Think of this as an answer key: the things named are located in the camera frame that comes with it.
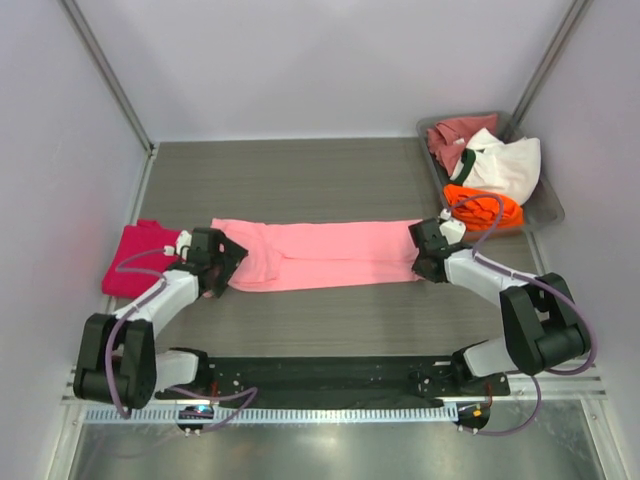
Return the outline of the light pink t shirt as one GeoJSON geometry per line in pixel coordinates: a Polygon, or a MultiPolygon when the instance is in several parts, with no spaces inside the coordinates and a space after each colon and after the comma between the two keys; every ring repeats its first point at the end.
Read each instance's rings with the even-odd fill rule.
{"type": "Polygon", "coordinates": [[[418,253],[409,234],[413,223],[265,224],[215,218],[211,226],[248,251],[230,285],[271,293],[419,281],[412,271],[418,253]]]}

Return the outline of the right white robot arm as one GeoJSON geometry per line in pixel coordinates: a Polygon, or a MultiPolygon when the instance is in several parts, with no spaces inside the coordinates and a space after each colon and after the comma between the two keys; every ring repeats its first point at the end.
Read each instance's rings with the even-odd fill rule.
{"type": "Polygon", "coordinates": [[[408,227],[418,254],[412,270],[433,283],[465,288],[501,313],[503,334],[467,346],[451,357],[453,388],[473,395],[487,377],[518,371],[576,375],[595,360],[590,327],[564,278],[535,276],[496,263],[453,232],[454,220],[428,219],[408,227]]]}

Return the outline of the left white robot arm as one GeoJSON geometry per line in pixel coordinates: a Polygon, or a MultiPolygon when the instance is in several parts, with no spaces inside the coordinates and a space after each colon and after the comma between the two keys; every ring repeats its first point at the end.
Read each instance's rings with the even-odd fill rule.
{"type": "Polygon", "coordinates": [[[110,404],[121,416],[144,408],[159,392],[180,388],[200,399],[210,391],[214,369],[206,352],[174,347],[159,354],[158,334],[205,294],[220,297],[248,257],[246,248],[214,228],[183,231],[159,249],[169,258],[161,272],[137,267],[137,253],[117,265],[119,273],[146,274],[155,283],[128,305],[95,313],[84,324],[72,390],[83,400],[110,404]]]}

